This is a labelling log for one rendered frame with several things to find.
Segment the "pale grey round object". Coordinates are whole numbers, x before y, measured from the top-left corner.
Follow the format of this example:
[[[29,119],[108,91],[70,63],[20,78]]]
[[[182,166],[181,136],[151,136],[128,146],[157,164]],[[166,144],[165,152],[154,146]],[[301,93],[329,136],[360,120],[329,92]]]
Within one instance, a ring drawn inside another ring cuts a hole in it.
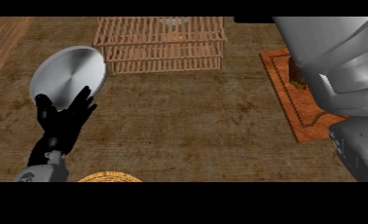
[[[188,17],[162,17],[160,22],[168,25],[182,25],[188,22]]]

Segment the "orange wooden placemat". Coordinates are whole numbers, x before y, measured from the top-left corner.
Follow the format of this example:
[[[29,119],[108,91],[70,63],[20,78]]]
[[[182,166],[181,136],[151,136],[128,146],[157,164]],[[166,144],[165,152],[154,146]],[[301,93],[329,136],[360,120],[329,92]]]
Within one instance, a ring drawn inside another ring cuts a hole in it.
[[[290,51],[278,49],[259,53],[274,89],[286,111],[290,128],[299,143],[330,137],[330,125],[349,116],[323,110],[309,89],[298,89],[290,83]]]

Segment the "tiered wooden slat shelf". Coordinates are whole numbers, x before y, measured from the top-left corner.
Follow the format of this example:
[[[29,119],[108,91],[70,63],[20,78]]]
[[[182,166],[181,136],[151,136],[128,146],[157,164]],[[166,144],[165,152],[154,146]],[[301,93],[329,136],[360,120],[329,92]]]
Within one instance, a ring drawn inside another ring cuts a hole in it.
[[[114,74],[221,70],[228,41],[224,17],[100,17],[94,47]]]

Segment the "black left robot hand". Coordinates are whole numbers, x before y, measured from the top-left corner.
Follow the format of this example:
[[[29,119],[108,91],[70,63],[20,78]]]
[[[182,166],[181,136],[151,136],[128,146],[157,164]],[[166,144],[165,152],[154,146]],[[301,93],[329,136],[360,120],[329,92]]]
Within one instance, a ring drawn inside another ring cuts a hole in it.
[[[69,155],[79,140],[82,127],[98,105],[91,104],[94,96],[91,88],[85,87],[67,109],[57,110],[49,96],[40,93],[36,96],[37,122],[43,128],[43,136],[32,149],[27,165],[46,165],[49,159],[45,154],[60,151]]]

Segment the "round silver metal plate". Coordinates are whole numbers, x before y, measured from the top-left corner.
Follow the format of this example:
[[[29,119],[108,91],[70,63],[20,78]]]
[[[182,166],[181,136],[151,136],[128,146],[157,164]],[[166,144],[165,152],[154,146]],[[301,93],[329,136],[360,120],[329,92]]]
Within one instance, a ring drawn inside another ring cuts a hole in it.
[[[101,52],[89,46],[71,46],[55,53],[37,67],[29,94],[35,101],[43,93],[58,111],[67,109],[85,87],[91,96],[100,93],[107,79],[107,63]]]

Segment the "yellow wicker basket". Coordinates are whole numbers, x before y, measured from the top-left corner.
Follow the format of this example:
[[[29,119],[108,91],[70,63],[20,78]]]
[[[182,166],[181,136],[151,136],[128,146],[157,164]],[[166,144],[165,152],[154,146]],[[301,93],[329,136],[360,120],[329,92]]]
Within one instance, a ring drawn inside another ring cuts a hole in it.
[[[141,179],[122,171],[100,171],[88,175],[80,182],[141,182]]]

